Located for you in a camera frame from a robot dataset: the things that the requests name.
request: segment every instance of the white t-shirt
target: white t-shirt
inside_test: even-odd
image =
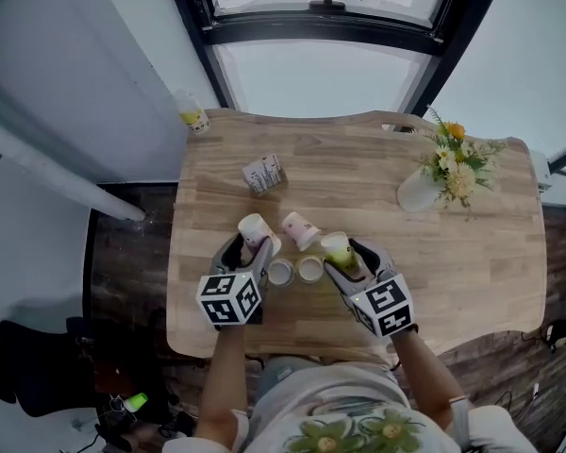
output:
[[[238,434],[232,453],[460,452],[436,423],[410,408],[392,374],[349,363],[293,373],[260,399],[249,420],[233,412]],[[536,453],[502,408],[471,410],[469,426],[474,448]],[[229,452],[201,438],[172,440],[162,451]]]

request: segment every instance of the flower vase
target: flower vase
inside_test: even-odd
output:
[[[417,169],[398,187],[396,199],[404,211],[420,211],[434,205],[443,189],[443,181],[434,181],[432,175]]]

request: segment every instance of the pink paper cup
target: pink paper cup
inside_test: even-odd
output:
[[[311,246],[321,234],[319,228],[296,211],[287,215],[281,222],[281,226],[301,252]]]

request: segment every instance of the dark floor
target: dark floor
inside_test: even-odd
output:
[[[101,215],[97,222],[92,259],[92,317],[110,317],[129,327],[143,327],[151,310],[166,305],[166,277],[175,185],[109,186],[108,190],[147,211],[145,222],[122,222]],[[544,324],[566,318],[566,209],[544,208],[547,240],[547,301]],[[175,354],[165,341],[164,324],[158,353]],[[510,412],[519,413],[540,384],[539,399],[518,421],[518,428],[540,452],[555,451],[566,425],[566,347],[555,354],[538,331],[524,335],[501,332],[470,341],[441,358],[476,405],[494,403],[511,391]],[[249,389],[258,368],[248,363]],[[207,370],[193,366],[164,368],[182,407],[196,414]],[[402,367],[397,372],[404,384]],[[503,406],[507,406],[508,394]]]

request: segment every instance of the white paper cup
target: white paper cup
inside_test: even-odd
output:
[[[314,283],[323,276],[323,261],[315,255],[306,255],[296,263],[295,269],[304,283]]]
[[[247,215],[239,222],[237,229],[252,252],[259,249],[266,237],[271,237],[273,240],[273,256],[281,249],[281,239],[273,233],[259,213]]]
[[[319,228],[296,211],[287,215],[281,222],[281,226],[301,252],[311,246],[321,234]]]
[[[293,265],[289,260],[275,259],[268,266],[268,281],[276,287],[286,287],[293,282]]]

